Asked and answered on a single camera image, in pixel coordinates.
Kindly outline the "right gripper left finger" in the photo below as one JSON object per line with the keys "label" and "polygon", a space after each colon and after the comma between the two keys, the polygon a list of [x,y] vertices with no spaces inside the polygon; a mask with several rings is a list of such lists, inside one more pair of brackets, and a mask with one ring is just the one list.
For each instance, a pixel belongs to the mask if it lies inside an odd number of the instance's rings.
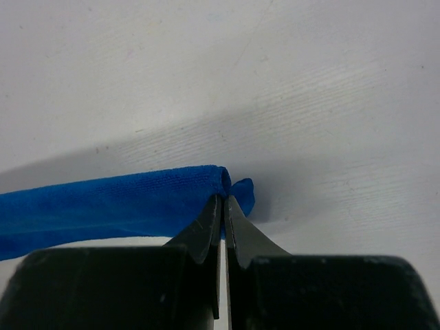
{"label": "right gripper left finger", "polygon": [[2,329],[212,329],[219,317],[221,198],[161,246],[29,254],[1,298]]}

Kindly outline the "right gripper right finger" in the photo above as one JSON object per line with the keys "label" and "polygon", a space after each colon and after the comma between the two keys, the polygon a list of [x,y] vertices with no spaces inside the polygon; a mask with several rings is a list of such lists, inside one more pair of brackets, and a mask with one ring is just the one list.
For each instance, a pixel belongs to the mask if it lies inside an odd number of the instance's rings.
{"label": "right gripper right finger", "polygon": [[231,329],[438,329],[415,268],[384,255],[290,254],[224,203]]}

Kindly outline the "blue towel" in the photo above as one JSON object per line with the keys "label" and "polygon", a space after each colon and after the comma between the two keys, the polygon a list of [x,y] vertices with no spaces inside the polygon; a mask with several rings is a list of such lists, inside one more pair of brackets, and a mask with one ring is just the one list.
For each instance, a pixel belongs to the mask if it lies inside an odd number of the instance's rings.
{"label": "blue towel", "polygon": [[1,259],[56,245],[120,237],[173,237],[213,195],[255,204],[250,178],[231,182],[204,165],[57,184],[1,195]]}

